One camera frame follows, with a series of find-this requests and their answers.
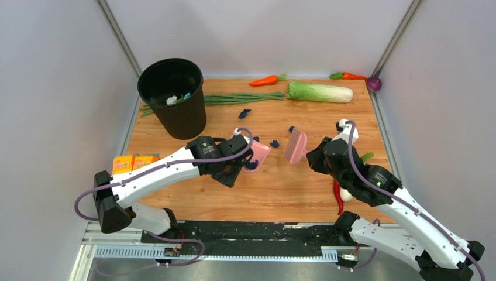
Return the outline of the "pink hand brush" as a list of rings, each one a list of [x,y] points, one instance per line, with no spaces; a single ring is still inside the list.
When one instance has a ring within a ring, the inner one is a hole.
[[[295,128],[288,140],[288,144],[284,154],[285,159],[292,165],[299,163],[302,158],[305,157],[308,153],[308,151],[306,150],[307,143],[307,134]]]

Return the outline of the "pink dustpan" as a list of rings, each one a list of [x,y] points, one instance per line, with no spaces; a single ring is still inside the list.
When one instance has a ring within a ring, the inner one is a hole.
[[[264,144],[262,144],[260,142],[253,141],[253,144],[251,146],[251,150],[253,151],[253,156],[249,160],[249,162],[253,162],[255,160],[258,160],[259,161],[259,164],[258,164],[258,167],[256,169],[254,169],[254,170],[248,170],[245,167],[243,167],[242,168],[242,171],[245,172],[245,173],[253,173],[258,168],[260,168],[261,165],[263,164],[263,162],[265,161],[265,159],[267,158],[268,154],[270,153],[271,147],[270,146],[266,146],[266,145],[264,145]]]

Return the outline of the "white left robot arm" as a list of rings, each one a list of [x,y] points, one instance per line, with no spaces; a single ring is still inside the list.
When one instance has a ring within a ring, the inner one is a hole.
[[[114,176],[106,170],[96,173],[92,191],[101,231],[110,234],[135,227],[157,234],[166,243],[175,241],[179,227],[172,211],[151,208],[139,200],[174,183],[205,175],[233,187],[253,157],[252,144],[252,133],[237,128],[230,139],[199,136],[175,153],[135,171]]]

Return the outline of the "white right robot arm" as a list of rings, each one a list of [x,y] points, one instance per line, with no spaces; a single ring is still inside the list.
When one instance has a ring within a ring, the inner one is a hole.
[[[358,138],[354,121],[343,119],[336,129],[339,133],[334,138],[324,138],[317,148],[305,152],[310,168],[332,176],[353,198],[387,214],[409,235],[345,211],[336,221],[335,240],[342,245],[355,241],[372,246],[407,263],[423,280],[471,280],[475,271],[487,280],[479,264],[485,247],[449,231],[389,170],[364,162],[353,146]]]

